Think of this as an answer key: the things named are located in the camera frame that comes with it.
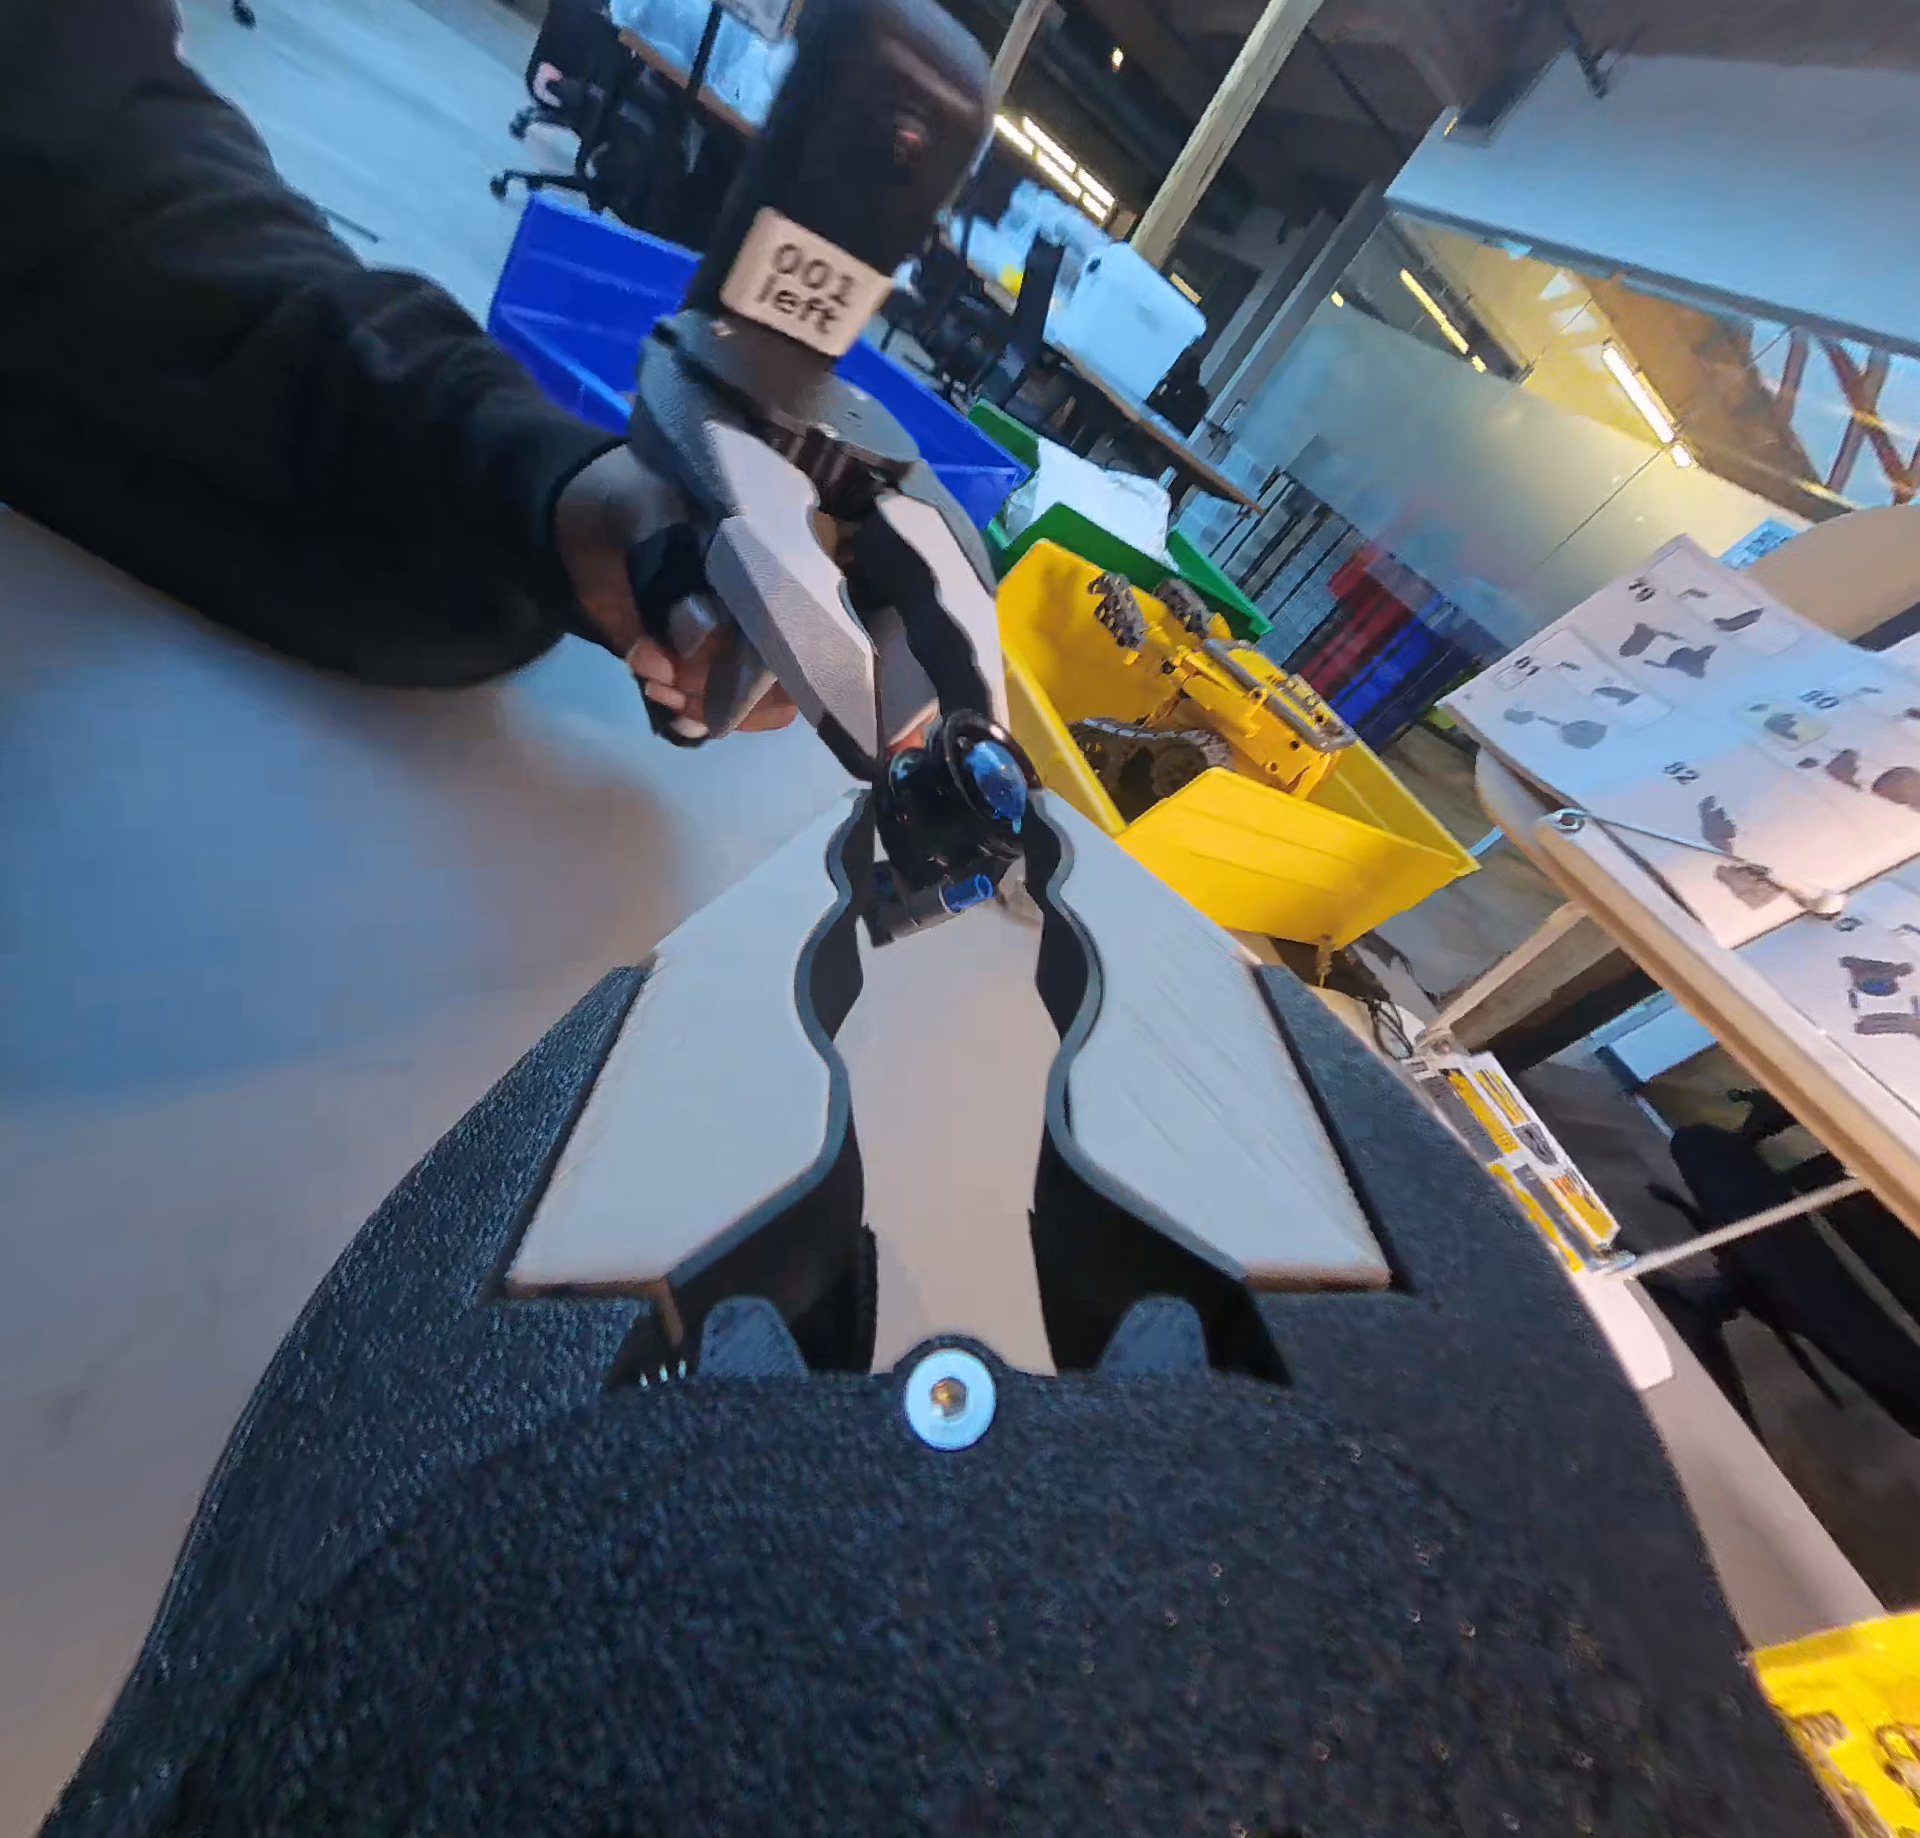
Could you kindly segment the blue plastic bin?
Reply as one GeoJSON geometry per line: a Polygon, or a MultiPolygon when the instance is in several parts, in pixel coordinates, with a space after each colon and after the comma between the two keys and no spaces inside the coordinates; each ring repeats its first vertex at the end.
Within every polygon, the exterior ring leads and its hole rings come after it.
{"type": "MultiPolygon", "coordinates": [[[[488,332],[551,400],[621,435],[640,349],[678,306],[697,261],[684,246],[533,196],[493,292],[488,332]]],[[[871,344],[853,344],[840,374],[894,414],[976,530],[1028,483],[1020,458],[871,344]]]]}

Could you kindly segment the green plastic bin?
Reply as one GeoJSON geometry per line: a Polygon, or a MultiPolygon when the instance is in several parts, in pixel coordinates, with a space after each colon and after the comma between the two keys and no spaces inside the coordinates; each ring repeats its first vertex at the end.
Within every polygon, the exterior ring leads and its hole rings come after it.
{"type": "Polygon", "coordinates": [[[1177,579],[1191,586],[1212,612],[1224,616],[1240,641],[1253,642],[1271,631],[1271,621],[1258,607],[1171,522],[1165,553],[1156,559],[1093,528],[1065,505],[1057,505],[1031,522],[1031,493],[1026,487],[1035,475],[1040,461],[1036,438],[1042,435],[988,400],[973,404],[968,422],[1016,458],[1025,471],[1025,479],[1007,495],[997,517],[984,530],[997,576],[1005,576],[1035,544],[1051,541],[1101,573],[1118,573],[1147,591],[1152,591],[1165,579],[1177,579]]]}

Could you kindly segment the instruction booklet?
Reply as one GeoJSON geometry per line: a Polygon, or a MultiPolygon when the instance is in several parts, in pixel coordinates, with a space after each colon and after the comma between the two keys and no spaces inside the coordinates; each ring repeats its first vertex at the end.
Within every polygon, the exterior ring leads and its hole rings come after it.
{"type": "Polygon", "coordinates": [[[1443,704],[1916,1106],[1914,663],[1675,537],[1443,704]]]}

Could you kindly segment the yellow toy tracked robot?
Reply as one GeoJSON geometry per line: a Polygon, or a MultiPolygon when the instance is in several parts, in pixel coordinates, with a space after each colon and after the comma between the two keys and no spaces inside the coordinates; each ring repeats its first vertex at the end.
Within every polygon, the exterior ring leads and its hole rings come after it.
{"type": "Polygon", "coordinates": [[[1138,818],[1208,770],[1233,770],[1284,795],[1311,795],[1357,730],[1303,680],[1256,667],[1225,619],[1177,576],[1150,594],[1118,573],[1086,584],[1093,616],[1126,667],[1148,675],[1134,720],[1070,724],[1104,791],[1138,818]]]}

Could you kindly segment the grey toy joint assembly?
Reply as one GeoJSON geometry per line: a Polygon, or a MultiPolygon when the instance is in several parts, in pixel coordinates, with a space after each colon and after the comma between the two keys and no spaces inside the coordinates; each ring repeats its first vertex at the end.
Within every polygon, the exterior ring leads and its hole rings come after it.
{"type": "Polygon", "coordinates": [[[923,744],[894,751],[877,782],[871,895],[877,947],[988,904],[1021,856],[1042,778],[1018,740],[974,713],[940,716],[923,744]]]}

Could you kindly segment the parts bin rack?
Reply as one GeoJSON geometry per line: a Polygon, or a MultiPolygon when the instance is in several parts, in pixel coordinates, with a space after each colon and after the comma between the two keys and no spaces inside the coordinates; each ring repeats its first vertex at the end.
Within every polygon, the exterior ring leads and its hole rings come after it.
{"type": "Polygon", "coordinates": [[[1260,651],[1381,755],[1509,642],[1289,475],[1258,509],[1195,500],[1181,531],[1266,623],[1260,651]]]}

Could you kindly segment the black office chair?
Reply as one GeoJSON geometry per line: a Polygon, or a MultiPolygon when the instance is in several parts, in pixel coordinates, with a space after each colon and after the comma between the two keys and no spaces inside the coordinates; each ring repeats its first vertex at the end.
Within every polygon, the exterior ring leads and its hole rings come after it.
{"type": "Polygon", "coordinates": [[[636,224],[654,183],[659,100],[651,71],[624,45],[610,0],[547,0],[539,35],[524,73],[530,104],[510,127],[519,137],[533,123],[551,123],[576,137],[569,170],[505,170],[491,192],[505,200],[558,189],[585,200],[587,209],[636,224]]]}

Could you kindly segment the yellow plastic bin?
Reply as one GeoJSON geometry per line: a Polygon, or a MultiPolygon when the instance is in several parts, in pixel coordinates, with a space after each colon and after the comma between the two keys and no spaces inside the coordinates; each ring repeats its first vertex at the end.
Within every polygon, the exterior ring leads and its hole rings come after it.
{"type": "Polygon", "coordinates": [[[1748,1658],[1848,1833],[1917,1833],[1917,1612],[1760,1647],[1748,1658]]]}
{"type": "Polygon", "coordinates": [[[1187,904],[1232,932],[1338,949],[1479,869],[1365,741],[1306,796],[1208,770],[1125,818],[1070,738],[1072,723],[1134,720],[1148,704],[1147,670],[1093,616],[1086,584],[1100,573],[1040,541],[1001,580],[1012,730],[1048,792],[1187,904]]]}

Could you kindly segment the white storage box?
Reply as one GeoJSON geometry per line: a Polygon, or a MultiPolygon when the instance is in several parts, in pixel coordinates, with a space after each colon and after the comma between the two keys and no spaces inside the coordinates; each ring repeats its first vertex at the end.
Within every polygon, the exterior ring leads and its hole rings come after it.
{"type": "Polygon", "coordinates": [[[1126,244],[1106,244],[1081,261],[1044,330],[1055,352],[1138,403],[1205,334],[1200,306],[1126,244]]]}

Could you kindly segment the sticker sheet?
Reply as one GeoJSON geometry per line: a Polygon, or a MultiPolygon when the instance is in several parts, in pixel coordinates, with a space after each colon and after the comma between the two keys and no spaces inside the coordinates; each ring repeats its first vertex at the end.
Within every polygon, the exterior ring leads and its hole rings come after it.
{"type": "Polygon", "coordinates": [[[1491,1055],[1419,1051],[1405,1071],[1566,1272],[1614,1262],[1620,1222],[1491,1055]]]}

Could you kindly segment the white bubble wrap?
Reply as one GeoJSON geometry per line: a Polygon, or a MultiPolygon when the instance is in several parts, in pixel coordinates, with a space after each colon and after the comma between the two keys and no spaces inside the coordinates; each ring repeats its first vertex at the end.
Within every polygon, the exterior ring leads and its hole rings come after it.
{"type": "Polygon", "coordinates": [[[1036,458],[1026,487],[1031,522],[1065,505],[1141,554],[1163,556],[1171,505],[1158,483],[1093,464],[1051,438],[1036,438],[1036,458]]]}

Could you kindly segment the grey desk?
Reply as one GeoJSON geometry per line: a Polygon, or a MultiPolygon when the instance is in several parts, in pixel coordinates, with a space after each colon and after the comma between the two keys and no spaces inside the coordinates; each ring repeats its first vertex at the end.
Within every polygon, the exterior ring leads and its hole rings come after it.
{"type": "Polygon", "coordinates": [[[1837,1833],[1599,1331],[1305,985],[1388,1288],[1090,1166],[1036,816],[1021,906],[856,930],[858,1343],[510,1297],[659,941],[842,795],[3,512],[3,1833],[1837,1833]]]}

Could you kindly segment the white book stand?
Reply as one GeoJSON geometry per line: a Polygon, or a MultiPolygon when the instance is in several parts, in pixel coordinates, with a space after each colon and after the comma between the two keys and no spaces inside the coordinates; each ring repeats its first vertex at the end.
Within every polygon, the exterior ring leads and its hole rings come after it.
{"type": "MultiPolygon", "coordinates": [[[[1746,568],[1718,561],[1750,573],[1772,595],[1856,648],[1895,651],[1916,664],[1916,521],[1916,503],[1848,512],[1787,537],[1746,568]]],[[[1541,623],[1513,650],[1559,616],[1541,623]]],[[[1490,993],[1495,984],[1517,980],[1524,967],[1542,961],[1561,927],[1597,927],[1837,1162],[1837,1179],[1801,1198],[1768,1201],[1739,1222],[1706,1228],[1664,1252],[1617,1254],[1608,1266],[1586,1277],[1588,1299],[1597,1300],[1601,1285],[1647,1285],[1716,1252],[1775,1252],[1780,1232],[1852,1200],[1875,1200],[1916,1234],[1916,1106],[1890,1095],[1746,964],[1708,941],[1616,841],[1563,837],[1553,827],[1559,801],[1503,770],[1479,744],[1477,750],[1486,815],[1569,900],[1548,930],[1486,973],[1477,992],[1490,993]]]]}

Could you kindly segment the thick wooden post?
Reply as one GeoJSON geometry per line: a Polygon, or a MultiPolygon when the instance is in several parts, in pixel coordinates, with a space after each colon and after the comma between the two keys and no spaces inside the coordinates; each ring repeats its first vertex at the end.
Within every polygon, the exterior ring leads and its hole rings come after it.
{"type": "Polygon", "coordinates": [[[1266,0],[1262,4],[1260,17],[1187,132],[1187,143],[1134,228],[1128,244],[1150,268],[1158,271],[1170,261],[1190,218],[1323,3],[1266,0]]]}

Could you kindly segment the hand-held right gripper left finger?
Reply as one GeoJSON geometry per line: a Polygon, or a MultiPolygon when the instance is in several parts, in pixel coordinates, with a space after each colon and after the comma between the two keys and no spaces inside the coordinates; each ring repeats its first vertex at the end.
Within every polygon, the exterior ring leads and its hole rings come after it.
{"type": "Polygon", "coordinates": [[[861,990],[871,800],[842,795],[661,938],[508,1262],[508,1292],[626,1297],[666,1345],[732,1297],[858,1343],[867,1229],[840,1030],[861,990]]]}

